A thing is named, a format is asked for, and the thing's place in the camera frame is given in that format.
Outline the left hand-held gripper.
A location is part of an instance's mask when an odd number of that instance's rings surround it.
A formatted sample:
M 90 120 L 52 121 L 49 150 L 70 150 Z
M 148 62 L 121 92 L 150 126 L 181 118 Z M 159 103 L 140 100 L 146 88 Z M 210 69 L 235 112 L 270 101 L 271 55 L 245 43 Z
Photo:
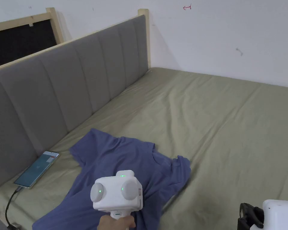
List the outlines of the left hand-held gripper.
M 143 188 L 132 170 L 95 180 L 90 198 L 93 208 L 110 213 L 114 219 L 130 216 L 143 208 Z

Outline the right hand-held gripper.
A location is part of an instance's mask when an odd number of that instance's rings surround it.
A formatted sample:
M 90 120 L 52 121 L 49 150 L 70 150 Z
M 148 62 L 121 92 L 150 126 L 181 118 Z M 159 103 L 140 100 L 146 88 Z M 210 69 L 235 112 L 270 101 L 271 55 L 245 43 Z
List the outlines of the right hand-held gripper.
M 262 230 L 288 230 L 288 201 L 265 200 L 262 204 L 264 212 L 264 223 Z M 241 203 L 239 207 L 239 218 L 237 229 L 250 230 L 254 224 L 251 214 L 254 213 L 254 206 L 248 203 Z

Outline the person's left hand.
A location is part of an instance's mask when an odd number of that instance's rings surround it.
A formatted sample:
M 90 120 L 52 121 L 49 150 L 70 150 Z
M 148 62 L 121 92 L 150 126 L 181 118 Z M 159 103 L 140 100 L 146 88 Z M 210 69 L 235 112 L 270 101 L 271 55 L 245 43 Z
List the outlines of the person's left hand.
M 126 230 L 135 227 L 136 224 L 133 216 L 114 219 L 111 216 L 104 215 L 100 218 L 97 230 Z

